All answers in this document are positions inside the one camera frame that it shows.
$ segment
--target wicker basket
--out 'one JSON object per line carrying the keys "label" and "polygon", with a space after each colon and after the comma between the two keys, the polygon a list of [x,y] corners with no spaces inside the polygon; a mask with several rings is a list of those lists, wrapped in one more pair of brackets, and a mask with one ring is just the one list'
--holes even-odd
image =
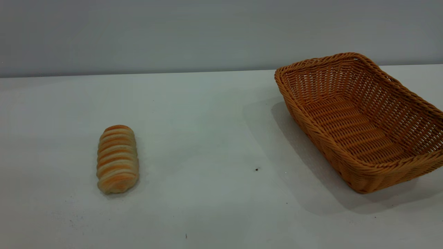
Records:
{"label": "wicker basket", "polygon": [[279,68],[286,106],[332,167],[358,193],[443,165],[443,112],[357,53]]}

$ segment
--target gray wall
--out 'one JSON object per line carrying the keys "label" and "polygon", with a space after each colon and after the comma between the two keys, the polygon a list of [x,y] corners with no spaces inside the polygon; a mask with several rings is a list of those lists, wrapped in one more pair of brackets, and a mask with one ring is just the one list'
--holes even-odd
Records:
{"label": "gray wall", "polygon": [[441,0],[0,0],[0,77],[443,63]]}

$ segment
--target striped bread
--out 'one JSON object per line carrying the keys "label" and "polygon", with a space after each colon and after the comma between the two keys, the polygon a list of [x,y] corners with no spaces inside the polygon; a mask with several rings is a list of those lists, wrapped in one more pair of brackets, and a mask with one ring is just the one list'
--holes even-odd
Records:
{"label": "striped bread", "polygon": [[123,193],[139,177],[136,138],[128,126],[107,128],[97,151],[98,188],[105,194]]}

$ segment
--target rectangular basket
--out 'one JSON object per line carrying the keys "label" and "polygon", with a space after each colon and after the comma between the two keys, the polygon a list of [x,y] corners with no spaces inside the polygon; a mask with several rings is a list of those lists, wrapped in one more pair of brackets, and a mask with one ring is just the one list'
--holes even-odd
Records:
{"label": "rectangular basket", "polygon": [[301,129],[346,183],[370,193],[443,165],[443,112],[357,53],[279,68]]}

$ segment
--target white surface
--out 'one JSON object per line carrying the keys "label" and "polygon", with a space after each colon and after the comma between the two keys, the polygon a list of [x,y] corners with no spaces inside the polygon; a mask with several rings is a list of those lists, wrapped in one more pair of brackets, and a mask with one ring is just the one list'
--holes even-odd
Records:
{"label": "white surface", "polygon": [[[443,109],[443,65],[382,68]],[[273,73],[0,79],[0,248],[439,248],[443,170],[353,192]],[[96,150],[115,124],[141,175],[104,196]]]}
{"label": "white surface", "polygon": [[443,63],[441,0],[1,0],[0,76]]}

